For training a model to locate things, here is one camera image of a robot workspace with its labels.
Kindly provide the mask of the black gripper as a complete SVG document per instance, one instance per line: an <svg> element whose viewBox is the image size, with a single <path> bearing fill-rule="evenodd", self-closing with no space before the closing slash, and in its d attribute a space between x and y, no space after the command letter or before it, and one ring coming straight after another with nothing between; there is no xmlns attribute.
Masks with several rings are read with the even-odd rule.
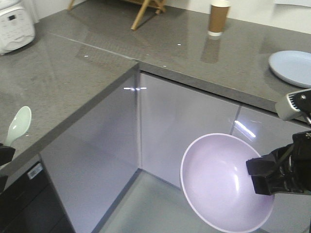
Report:
<svg viewBox="0 0 311 233"><path fill-rule="evenodd" d="M293 134L293 143L246 161L246 167L256 194L310 194L311 132ZM271 176L272 183L259 176Z"/></svg>

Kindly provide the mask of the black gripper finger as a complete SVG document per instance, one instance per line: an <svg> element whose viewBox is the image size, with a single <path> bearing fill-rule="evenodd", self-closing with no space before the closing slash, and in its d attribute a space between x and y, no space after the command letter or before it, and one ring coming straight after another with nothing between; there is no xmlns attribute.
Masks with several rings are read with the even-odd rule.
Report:
<svg viewBox="0 0 311 233"><path fill-rule="evenodd" d="M0 193L2 193L5 190L7 180L8 180L7 175L0 175Z"/></svg>
<svg viewBox="0 0 311 233"><path fill-rule="evenodd" d="M0 166L12 161L16 149L10 146L0 144Z"/></svg>

